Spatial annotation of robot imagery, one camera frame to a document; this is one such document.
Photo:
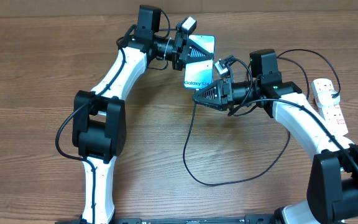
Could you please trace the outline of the blue Galaxy S24 smartphone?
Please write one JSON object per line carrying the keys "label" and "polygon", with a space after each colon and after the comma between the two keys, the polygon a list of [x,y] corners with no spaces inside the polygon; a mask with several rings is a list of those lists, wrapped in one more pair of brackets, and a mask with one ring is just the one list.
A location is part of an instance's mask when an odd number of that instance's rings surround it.
{"label": "blue Galaxy S24 smartphone", "polygon": [[[215,36],[213,35],[190,35],[190,39],[214,42],[215,49]],[[213,62],[214,58],[203,62],[186,64],[184,87],[187,89],[201,89],[208,86],[213,81]]]}

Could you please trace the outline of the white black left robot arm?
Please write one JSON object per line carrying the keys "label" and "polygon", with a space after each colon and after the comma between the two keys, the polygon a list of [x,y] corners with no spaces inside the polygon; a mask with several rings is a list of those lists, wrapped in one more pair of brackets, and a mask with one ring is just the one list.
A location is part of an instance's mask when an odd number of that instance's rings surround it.
{"label": "white black left robot arm", "polygon": [[126,142],[126,98],[152,60],[171,62],[184,71],[183,85],[199,90],[212,82],[215,37],[194,34],[197,21],[187,17],[175,37],[159,36],[161,8],[141,5],[137,23],[118,42],[119,53],[106,76],[74,99],[72,143],[85,168],[85,208],[80,223],[112,223],[113,173]]}

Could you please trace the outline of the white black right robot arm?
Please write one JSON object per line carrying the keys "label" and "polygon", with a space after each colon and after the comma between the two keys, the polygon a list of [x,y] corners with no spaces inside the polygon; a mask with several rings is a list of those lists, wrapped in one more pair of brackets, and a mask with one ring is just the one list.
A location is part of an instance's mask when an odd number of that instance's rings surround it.
{"label": "white black right robot arm", "polygon": [[266,113],[295,137],[312,161],[306,199],[277,209],[267,223],[344,223],[358,217],[358,144],[320,116],[293,82],[284,82],[273,49],[250,54],[249,80],[231,80],[234,57],[216,64],[221,78],[193,101],[234,116],[244,106]]}

